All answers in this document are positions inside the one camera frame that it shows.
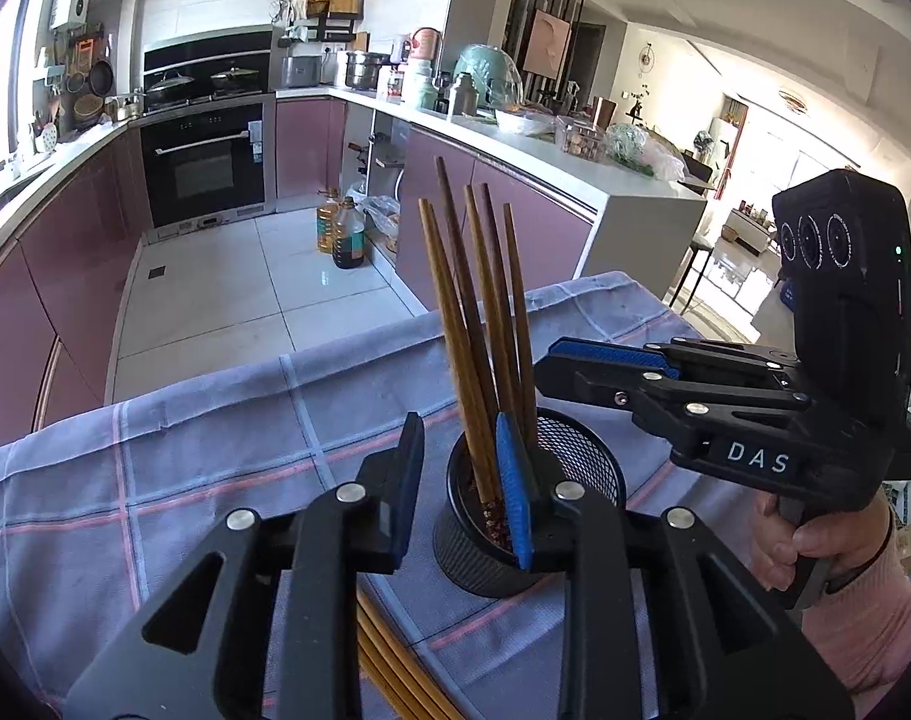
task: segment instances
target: white bowl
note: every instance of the white bowl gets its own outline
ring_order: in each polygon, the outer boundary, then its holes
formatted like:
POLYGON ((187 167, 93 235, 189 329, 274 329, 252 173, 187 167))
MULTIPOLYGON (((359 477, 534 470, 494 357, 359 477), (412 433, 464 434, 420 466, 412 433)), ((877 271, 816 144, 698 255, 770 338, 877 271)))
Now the white bowl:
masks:
POLYGON ((552 132, 555 127, 555 117, 538 111, 512 113, 497 108, 496 121, 502 132, 510 133, 510 135, 526 135, 529 138, 552 132))

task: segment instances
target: oven door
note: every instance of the oven door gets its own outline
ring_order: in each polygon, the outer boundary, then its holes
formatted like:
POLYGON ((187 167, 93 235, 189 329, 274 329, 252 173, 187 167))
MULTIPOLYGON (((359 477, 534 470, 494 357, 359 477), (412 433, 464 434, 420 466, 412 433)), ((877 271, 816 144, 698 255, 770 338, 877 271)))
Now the oven door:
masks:
POLYGON ((262 105, 147 125, 142 158, 156 228, 261 203, 262 105))

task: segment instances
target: white countertop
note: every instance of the white countertop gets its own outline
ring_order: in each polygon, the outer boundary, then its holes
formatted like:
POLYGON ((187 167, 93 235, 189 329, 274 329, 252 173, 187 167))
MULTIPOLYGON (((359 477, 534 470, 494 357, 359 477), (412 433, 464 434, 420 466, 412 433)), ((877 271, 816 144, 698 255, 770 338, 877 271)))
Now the white countertop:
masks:
POLYGON ((102 146, 126 131, 128 124, 97 124, 69 143, 59 143, 49 165, 0 211, 0 250, 39 203, 102 146))
POLYGON ((625 196, 668 197, 682 201, 705 202, 694 191, 675 181, 659 181, 621 165, 579 159, 564 153, 554 143, 502 132, 495 122, 489 124, 481 119, 464 116, 456 117, 450 122, 444 114, 410 108, 396 100, 377 100, 374 92, 354 92, 332 86, 281 89, 276 92, 278 100, 320 95, 329 95, 339 100, 347 100, 349 103, 374 108, 464 143, 469 148, 528 173, 563 194, 581 200, 597 212, 603 210, 610 199, 625 196))
MULTIPOLYGON (((457 143, 498 159, 516 170, 531 175, 543 184, 572 196, 597 212, 619 197, 660 197, 682 202, 705 200, 681 184, 658 181, 627 170, 619 165, 603 165, 570 156, 554 143, 508 135, 494 122, 457 117, 450 122, 443 114, 409 108, 394 100, 377 100, 373 92, 354 92, 332 86, 284 89, 276 92, 278 100, 305 97, 334 97, 373 108, 411 124, 436 132, 457 143)), ((43 202, 70 173, 94 153, 108 145, 129 127, 122 124, 97 124, 70 143, 59 143, 49 165, 29 183, 15 199, 0 211, 0 250, 19 225, 43 202)))

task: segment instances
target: purple cloth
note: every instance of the purple cloth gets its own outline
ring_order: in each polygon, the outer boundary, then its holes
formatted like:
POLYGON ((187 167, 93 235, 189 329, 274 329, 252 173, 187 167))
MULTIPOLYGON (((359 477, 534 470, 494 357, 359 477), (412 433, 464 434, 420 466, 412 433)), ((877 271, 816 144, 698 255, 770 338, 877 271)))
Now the purple cloth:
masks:
MULTIPOLYGON (((563 335, 638 344, 697 333, 625 274, 528 295, 535 359, 563 335)), ((582 420, 622 465, 630 506, 692 507, 745 554, 745 490, 668 463, 668 445, 615 410, 548 402, 582 420)), ((562 584, 502 601, 435 565, 449 450, 462 428, 437 314, 232 368, 46 428, 0 448, 0 645, 58 706, 133 611, 225 512, 300 509, 425 418, 411 546, 393 577, 363 581, 467 717, 555 717, 562 584)), ((275 648, 266 678, 272 715, 275 648)), ((366 718, 392 717, 363 683, 366 718)))

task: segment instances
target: doorway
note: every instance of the doorway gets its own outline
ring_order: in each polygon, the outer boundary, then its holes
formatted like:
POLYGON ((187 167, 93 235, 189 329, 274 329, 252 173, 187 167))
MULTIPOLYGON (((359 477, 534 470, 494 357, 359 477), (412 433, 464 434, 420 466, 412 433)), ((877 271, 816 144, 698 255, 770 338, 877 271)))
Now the doorway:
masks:
POLYGON ((606 25, 602 23, 581 23, 576 27, 573 42, 573 61, 569 67, 569 80, 579 84, 576 96, 576 110, 582 110, 589 101, 592 82, 596 77, 598 57, 603 52, 606 40, 606 25))

